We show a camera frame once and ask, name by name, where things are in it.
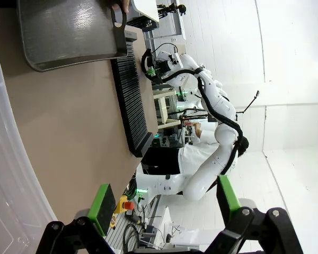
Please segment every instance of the black hair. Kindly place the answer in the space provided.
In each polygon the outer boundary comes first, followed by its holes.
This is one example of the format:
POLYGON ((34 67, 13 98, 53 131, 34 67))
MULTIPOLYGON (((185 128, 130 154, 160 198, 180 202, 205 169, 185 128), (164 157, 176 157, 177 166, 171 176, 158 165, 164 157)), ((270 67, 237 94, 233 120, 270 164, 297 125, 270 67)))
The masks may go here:
POLYGON ((238 157, 240 157, 241 155, 243 155, 246 152, 246 149, 249 147, 249 141, 246 137, 243 136, 242 138, 242 142, 239 143, 238 146, 238 157))

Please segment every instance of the screw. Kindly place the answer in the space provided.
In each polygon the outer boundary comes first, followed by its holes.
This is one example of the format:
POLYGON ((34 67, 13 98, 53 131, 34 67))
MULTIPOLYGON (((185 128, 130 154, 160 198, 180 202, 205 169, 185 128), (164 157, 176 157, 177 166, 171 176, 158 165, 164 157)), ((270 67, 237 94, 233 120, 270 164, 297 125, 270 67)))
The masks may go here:
POLYGON ((275 217, 278 217, 278 216, 279 216, 278 210, 274 210, 274 211, 272 212, 272 214, 273 214, 275 217))
POLYGON ((242 211, 242 213, 243 213, 245 216, 247 216, 247 215, 250 214, 250 211, 249 211, 249 209, 244 209, 244 210, 242 211))
POLYGON ((52 228, 53 228, 54 230, 58 230, 58 229, 59 229, 59 225, 58 225, 58 224, 53 224, 53 225, 52 225, 52 228))
POLYGON ((85 225, 85 221, 83 219, 80 219, 80 220, 78 220, 78 224, 80 226, 83 226, 83 225, 85 225))

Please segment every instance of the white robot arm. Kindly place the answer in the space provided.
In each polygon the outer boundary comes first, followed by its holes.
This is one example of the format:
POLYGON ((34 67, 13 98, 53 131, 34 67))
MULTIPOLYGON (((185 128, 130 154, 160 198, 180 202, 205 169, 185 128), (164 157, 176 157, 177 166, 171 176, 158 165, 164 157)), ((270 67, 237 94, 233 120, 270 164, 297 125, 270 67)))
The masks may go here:
POLYGON ((172 176, 137 175, 140 188, 147 188, 149 201, 157 194, 171 195, 182 191, 191 201, 200 200, 218 175, 224 174, 237 158, 237 149, 243 137, 239 125, 234 122, 236 110, 226 98, 222 84, 213 80, 211 72, 199 66, 188 54, 168 56, 158 54, 159 59, 169 57, 170 71, 162 80, 172 86, 183 84, 187 74, 198 79, 198 89, 202 95, 203 108, 218 121, 215 138, 219 143, 217 150, 199 167, 194 175, 178 174, 172 176))

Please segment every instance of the plastic bin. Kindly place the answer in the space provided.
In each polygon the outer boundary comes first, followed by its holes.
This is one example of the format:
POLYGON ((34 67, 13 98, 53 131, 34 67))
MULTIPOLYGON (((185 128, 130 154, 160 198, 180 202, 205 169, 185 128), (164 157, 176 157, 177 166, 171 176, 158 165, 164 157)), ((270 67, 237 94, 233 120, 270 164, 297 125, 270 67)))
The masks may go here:
POLYGON ((0 253, 35 253, 53 220, 21 141, 0 66, 0 253))

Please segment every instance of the workbench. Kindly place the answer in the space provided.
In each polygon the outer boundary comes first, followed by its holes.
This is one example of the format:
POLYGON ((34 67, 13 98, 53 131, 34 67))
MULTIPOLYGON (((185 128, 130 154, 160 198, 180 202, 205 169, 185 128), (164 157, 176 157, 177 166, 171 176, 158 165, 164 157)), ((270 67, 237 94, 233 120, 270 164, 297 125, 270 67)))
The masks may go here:
MULTIPOLYGON (((147 129, 156 134, 151 82, 140 71, 145 42, 134 51, 147 129)), ((129 151, 110 61, 35 72, 24 61, 16 9, 0 9, 0 63, 21 139, 58 220, 89 208, 101 184, 116 200, 141 158, 129 151)))

